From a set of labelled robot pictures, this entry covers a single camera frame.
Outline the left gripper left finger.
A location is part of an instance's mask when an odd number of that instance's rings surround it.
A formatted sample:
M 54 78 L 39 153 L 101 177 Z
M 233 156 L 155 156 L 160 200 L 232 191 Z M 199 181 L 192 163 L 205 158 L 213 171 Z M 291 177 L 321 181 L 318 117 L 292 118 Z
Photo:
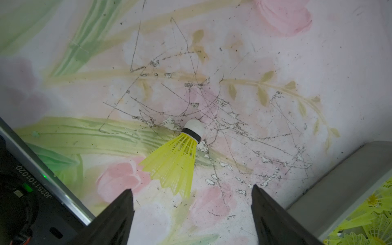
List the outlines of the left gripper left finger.
M 135 214 L 133 193 L 124 190 L 69 245 L 126 245 Z

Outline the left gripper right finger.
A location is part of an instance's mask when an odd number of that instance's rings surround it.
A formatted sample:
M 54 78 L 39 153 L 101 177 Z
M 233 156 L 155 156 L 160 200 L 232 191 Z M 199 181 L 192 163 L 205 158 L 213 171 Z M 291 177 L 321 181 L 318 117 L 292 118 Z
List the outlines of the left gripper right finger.
M 267 192 L 254 185 L 252 214 L 259 245 L 321 245 Z

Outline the grey plastic storage box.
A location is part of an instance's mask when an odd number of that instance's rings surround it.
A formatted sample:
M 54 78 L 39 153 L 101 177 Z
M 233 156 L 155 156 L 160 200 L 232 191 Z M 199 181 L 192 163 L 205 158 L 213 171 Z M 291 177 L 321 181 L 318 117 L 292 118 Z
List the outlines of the grey plastic storage box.
M 322 241 L 391 176 L 392 143 L 367 143 L 322 177 L 287 211 Z

